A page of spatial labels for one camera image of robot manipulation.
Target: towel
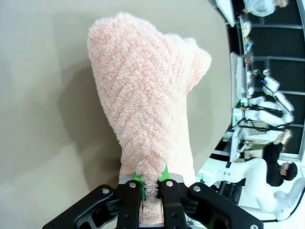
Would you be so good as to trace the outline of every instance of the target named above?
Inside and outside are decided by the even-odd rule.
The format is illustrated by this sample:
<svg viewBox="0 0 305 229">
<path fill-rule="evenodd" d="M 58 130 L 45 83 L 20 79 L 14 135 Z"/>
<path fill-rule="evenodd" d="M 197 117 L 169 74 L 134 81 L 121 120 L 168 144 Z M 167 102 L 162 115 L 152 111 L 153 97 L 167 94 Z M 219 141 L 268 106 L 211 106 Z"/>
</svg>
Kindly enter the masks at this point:
<svg viewBox="0 0 305 229">
<path fill-rule="evenodd" d="M 162 223 L 156 181 L 165 166 L 186 185 L 195 182 L 186 97 L 211 57 L 194 39 L 162 34 L 128 13 L 97 20 L 87 44 L 101 104 L 122 146 L 120 176 L 135 172 L 145 183 L 140 222 Z"/>
</svg>

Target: folded cloth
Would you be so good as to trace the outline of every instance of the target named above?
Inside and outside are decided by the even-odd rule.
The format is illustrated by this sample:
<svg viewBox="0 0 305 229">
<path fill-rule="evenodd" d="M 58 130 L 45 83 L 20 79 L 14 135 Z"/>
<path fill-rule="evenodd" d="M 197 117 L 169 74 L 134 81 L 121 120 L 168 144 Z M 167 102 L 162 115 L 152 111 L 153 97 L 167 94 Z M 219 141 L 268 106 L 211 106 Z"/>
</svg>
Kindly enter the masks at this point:
<svg viewBox="0 0 305 229">
<path fill-rule="evenodd" d="M 101 104 L 122 146 L 120 176 L 136 172 L 145 183 L 140 222 L 163 222 L 156 181 L 165 166 L 186 185 L 195 181 L 186 96 L 211 57 L 194 39 L 164 35 L 127 13 L 96 21 L 88 50 Z"/>
</svg>

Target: white robot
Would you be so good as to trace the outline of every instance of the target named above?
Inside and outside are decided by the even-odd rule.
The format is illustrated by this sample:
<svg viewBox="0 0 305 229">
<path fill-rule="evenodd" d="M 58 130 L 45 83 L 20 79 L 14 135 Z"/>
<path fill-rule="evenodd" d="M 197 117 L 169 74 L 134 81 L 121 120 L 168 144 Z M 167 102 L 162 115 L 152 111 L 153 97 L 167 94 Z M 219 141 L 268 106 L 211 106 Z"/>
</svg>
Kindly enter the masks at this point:
<svg viewBox="0 0 305 229">
<path fill-rule="evenodd" d="M 261 109 L 251 109 L 250 107 L 246 110 L 240 110 L 235 108 L 233 111 L 234 117 L 237 117 L 239 120 L 263 121 L 271 126 L 278 126 L 279 128 L 284 127 L 285 124 L 291 123 L 294 119 L 292 115 L 294 108 L 289 101 L 287 101 L 285 96 L 281 92 L 277 91 L 280 84 L 275 79 L 266 76 L 258 70 L 254 70 L 253 75 L 260 79 L 263 83 L 263 92 L 266 95 L 272 96 L 275 99 L 275 103 L 266 102 L 263 96 L 251 98 L 249 100 L 242 99 L 241 101 L 244 101 L 247 106 L 256 105 Z M 264 108 L 282 111 L 283 116 L 278 117 L 264 110 Z"/>
<path fill-rule="evenodd" d="M 266 182 L 267 165 L 262 158 L 232 163 L 229 167 L 227 162 L 209 158 L 200 170 L 207 186 L 217 181 L 237 183 L 246 178 L 244 190 L 256 199 L 260 209 L 265 213 L 273 213 L 278 221 L 287 219 L 302 198 L 305 189 L 305 177 L 295 181 L 289 193 L 277 191 Z"/>
</svg>

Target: white cloth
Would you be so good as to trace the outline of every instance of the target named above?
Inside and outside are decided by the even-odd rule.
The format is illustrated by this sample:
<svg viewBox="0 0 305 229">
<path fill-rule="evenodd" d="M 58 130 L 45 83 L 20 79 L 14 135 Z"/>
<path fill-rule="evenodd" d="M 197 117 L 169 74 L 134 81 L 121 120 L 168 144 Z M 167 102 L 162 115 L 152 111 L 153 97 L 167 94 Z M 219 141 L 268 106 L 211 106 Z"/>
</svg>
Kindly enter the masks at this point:
<svg viewBox="0 0 305 229">
<path fill-rule="evenodd" d="M 274 0 L 244 0 L 244 5 L 249 13 L 265 17 L 275 11 Z"/>
</svg>

